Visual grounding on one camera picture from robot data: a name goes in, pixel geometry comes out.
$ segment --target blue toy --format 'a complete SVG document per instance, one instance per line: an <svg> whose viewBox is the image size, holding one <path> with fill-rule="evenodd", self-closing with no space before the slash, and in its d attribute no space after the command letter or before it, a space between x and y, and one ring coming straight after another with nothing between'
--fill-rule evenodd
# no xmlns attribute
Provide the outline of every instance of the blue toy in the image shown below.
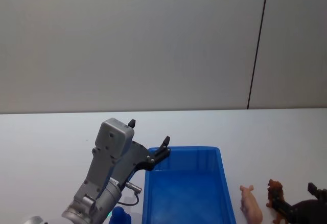
<svg viewBox="0 0 327 224"><path fill-rule="evenodd" d="M112 211L109 224L131 224L132 218L129 214L125 213L122 207L115 207Z"/></svg>

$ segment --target pink pig toy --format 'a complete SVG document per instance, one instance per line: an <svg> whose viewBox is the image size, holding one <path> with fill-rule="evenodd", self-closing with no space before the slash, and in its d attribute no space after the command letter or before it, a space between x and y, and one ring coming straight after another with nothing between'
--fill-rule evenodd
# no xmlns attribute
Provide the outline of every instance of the pink pig toy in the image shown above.
<svg viewBox="0 0 327 224"><path fill-rule="evenodd" d="M249 188L240 186L240 190L242 191L241 210L249 224L260 224L262 222L262 212L255 197L251 193L253 189L253 185Z"/></svg>

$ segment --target blue tray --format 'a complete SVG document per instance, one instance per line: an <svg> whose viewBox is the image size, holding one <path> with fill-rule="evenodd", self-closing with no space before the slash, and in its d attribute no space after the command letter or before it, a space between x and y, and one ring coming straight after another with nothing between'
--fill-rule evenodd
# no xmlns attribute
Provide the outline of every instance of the blue tray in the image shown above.
<svg viewBox="0 0 327 224"><path fill-rule="evenodd" d="M219 149L170 148L146 172L142 224L235 224Z"/></svg>

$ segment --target cable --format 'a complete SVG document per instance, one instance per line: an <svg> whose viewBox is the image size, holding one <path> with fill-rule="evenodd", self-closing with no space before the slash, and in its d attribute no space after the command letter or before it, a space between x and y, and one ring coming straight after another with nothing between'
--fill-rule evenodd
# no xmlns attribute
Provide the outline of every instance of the cable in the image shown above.
<svg viewBox="0 0 327 224"><path fill-rule="evenodd" d="M256 51L255 51L255 58L254 58L254 66L252 71L252 79L251 79L251 85L250 85L250 93L249 93L249 99L247 101L247 109L249 110L250 106L250 99L251 99L251 92L252 92L252 85L253 85L253 78L254 78L254 71L255 71L255 65L256 65L256 59L258 58L258 49L259 49L259 43L260 43L260 36L261 36L261 29L262 29L262 22L264 20L264 14L265 14L265 7L266 7L266 0L264 0L264 6L262 9L261 14L261 21L260 21L260 28L259 28L259 36L258 36L258 42L256 44Z"/></svg>
<svg viewBox="0 0 327 224"><path fill-rule="evenodd" d="M136 197L136 202L135 203L133 203L133 204L127 204L127 203L118 202L118 204L125 205L125 206L134 206L134 205L137 205L138 202L139 202L138 194L135 192L134 195Z"/></svg>

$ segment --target gray robot arm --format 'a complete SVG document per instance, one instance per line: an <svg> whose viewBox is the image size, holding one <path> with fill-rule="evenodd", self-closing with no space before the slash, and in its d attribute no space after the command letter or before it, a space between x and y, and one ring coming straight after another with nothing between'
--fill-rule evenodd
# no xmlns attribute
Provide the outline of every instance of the gray robot arm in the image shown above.
<svg viewBox="0 0 327 224"><path fill-rule="evenodd" d="M70 220L74 224L102 224L118 203L125 186L140 192L140 188L128 182L134 173L141 169L152 170L169 156L169 137L155 153L150 153L132 140L134 126L135 120L125 125L114 118L101 124L86 179L62 213L65 223ZM27 224L45 223L38 220Z"/></svg>

